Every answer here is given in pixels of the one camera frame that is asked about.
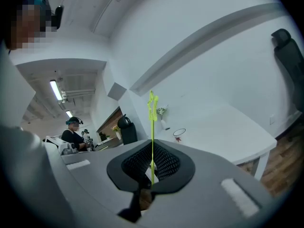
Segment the white vase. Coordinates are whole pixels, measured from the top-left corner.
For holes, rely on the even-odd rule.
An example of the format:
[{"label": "white vase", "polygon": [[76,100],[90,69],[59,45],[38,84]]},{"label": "white vase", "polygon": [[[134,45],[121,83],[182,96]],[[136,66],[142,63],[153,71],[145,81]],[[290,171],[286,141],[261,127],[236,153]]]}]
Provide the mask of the white vase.
[{"label": "white vase", "polygon": [[168,129],[170,129],[169,127],[167,127],[167,124],[166,124],[166,122],[162,119],[161,120],[161,126],[162,126],[162,128],[164,129],[164,130],[168,130]]},{"label": "white vase", "polygon": [[122,139],[122,137],[120,136],[120,133],[119,133],[119,132],[116,132],[116,136],[117,136],[117,138],[118,138],[119,140]]}]

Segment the person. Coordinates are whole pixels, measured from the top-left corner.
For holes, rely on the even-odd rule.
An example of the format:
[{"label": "person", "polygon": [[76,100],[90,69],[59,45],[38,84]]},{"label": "person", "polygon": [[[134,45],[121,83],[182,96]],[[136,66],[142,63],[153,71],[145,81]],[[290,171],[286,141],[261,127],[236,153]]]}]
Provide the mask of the person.
[{"label": "person", "polygon": [[88,132],[87,129],[84,129],[84,131],[83,131],[83,138],[84,138],[84,139],[85,139],[85,138],[90,138],[90,135],[89,135],[89,132]]},{"label": "person", "polygon": [[89,144],[84,142],[84,139],[80,137],[75,131],[79,130],[79,119],[72,116],[68,121],[66,121],[68,129],[64,130],[61,135],[63,141],[74,143],[78,151],[86,151],[89,147]]},{"label": "person", "polygon": [[29,46],[51,23],[47,0],[20,0],[18,5],[4,6],[0,23],[0,125],[20,126],[24,112],[35,91],[10,60],[11,50]]}]

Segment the ceiling light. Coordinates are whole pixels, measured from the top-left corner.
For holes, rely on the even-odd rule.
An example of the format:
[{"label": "ceiling light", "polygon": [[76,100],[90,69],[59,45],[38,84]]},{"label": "ceiling light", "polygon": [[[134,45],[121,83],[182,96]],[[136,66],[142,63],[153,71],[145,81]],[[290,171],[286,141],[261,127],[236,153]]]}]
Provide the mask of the ceiling light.
[{"label": "ceiling light", "polygon": [[69,116],[69,117],[72,117],[73,115],[71,114],[70,111],[66,111],[66,114]]},{"label": "ceiling light", "polygon": [[54,91],[54,94],[55,94],[57,100],[62,101],[62,97],[61,97],[61,94],[60,94],[60,92],[59,92],[59,89],[58,89],[56,80],[51,80],[49,83],[50,83],[51,86],[52,86],[52,89],[53,89],[53,91]]}]

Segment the ceiling beam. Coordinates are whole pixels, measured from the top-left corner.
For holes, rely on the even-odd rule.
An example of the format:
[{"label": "ceiling beam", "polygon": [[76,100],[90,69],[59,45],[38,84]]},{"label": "ceiling beam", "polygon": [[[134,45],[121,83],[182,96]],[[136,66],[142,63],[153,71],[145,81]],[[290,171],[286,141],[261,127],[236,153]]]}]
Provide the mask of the ceiling beam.
[{"label": "ceiling beam", "polygon": [[66,90],[66,94],[76,94],[76,93],[86,93],[86,92],[95,92],[95,89],[80,89],[80,90]]},{"label": "ceiling beam", "polygon": [[[86,75],[97,75],[96,72],[84,72],[82,74],[64,74],[63,77],[73,77],[73,76],[86,76]],[[28,82],[35,82],[35,81],[40,81],[40,80],[44,80],[44,79],[50,79],[50,76],[38,76],[38,78],[27,78]]]},{"label": "ceiling beam", "polygon": [[40,105],[53,118],[57,117],[57,113],[48,106],[47,102],[43,99],[43,97],[41,97],[39,94],[37,94],[37,92],[36,92],[36,95],[34,96],[33,100],[38,105]]},{"label": "ceiling beam", "polygon": [[30,122],[29,118],[27,116],[25,116],[25,115],[23,116],[23,120],[26,121],[26,122],[28,122],[28,123]]},{"label": "ceiling beam", "polygon": [[62,102],[58,102],[59,107],[61,108],[61,110],[65,111],[66,107]]},{"label": "ceiling beam", "polygon": [[109,0],[107,2],[107,4],[102,8],[101,13],[98,15],[97,20],[94,22],[93,26],[92,26],[92,32],[95,33],[96,27],[101,19],[101,17],[103,16],[103,14],[105,13],[105,10],[107,9],[107,7],[109,7],[110,3],[112,0]]},{"label": "ceiling beam", "polygon": [[82,95],[67,95],[66,97],[63,97],[63,98],[64,99],[77,98],[77,97],[82,97],[82,96],[87,96],[87,95],[94,95],[94,93],[87,93],[87,94],[82,94]]},{"label": "ceiling beam", "polygon": [[67,81],[61,70],[57,70],[57,85],[59,87],[59,91],[65,91],[67,89]]},{"label": "ceiling beam", "polygon": [[36,111],[31,105],[28,105],[27,111],[39,119],[43,118],[43,116],[38,111]]}]

